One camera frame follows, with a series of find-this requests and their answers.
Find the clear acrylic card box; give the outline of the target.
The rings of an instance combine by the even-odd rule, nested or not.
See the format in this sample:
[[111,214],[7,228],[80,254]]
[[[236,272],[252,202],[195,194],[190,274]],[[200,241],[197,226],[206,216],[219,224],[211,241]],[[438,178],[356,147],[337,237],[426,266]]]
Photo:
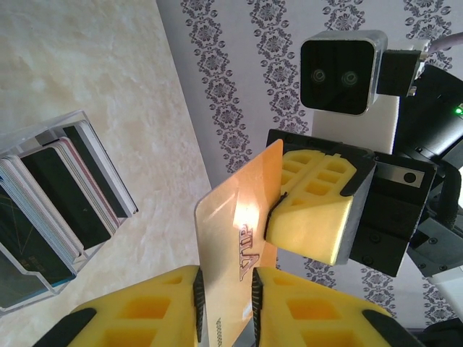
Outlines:
[[60,294],[137,211],[84,111],[0,134],[0,316]]

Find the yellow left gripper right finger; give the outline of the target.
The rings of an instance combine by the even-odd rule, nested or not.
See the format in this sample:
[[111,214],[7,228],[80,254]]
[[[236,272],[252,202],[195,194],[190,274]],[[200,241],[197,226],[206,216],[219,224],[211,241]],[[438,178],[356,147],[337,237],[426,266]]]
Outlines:
[[272,267],[252,272],[255,347],[425,347],[385,309]]

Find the plain black card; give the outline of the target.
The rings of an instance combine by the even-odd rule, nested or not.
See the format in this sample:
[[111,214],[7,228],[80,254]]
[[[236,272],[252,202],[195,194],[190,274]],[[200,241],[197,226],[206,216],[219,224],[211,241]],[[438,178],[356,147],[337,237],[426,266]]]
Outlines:
[[69,124],[67,127],[63,128],[63,131],[72,141],[116,216],[118,218],[130,217],[131,214],[129,210],[124,206],[123,201],[117,195],[114,184],[109,181],[109,174],[106,168],[97,156],[97,152],[93,146],[94,141],[90,141],[84,134],[82,128],[77,124]]

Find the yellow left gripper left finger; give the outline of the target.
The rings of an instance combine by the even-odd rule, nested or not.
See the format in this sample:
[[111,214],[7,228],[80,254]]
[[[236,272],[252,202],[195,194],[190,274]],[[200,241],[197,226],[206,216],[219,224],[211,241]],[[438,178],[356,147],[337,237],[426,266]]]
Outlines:
[[202,270],[187,265],[85,302],[35,347],[199,347]]

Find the gold VIP card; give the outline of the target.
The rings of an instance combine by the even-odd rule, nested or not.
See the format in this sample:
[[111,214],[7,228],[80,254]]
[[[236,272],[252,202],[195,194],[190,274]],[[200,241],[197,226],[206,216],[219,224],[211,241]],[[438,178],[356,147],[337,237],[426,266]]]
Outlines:
[[195,206],[209,347],[232,347],[252,318],[252,270],[276,262],[264,239],[281,196],[283,142],[277,140]]

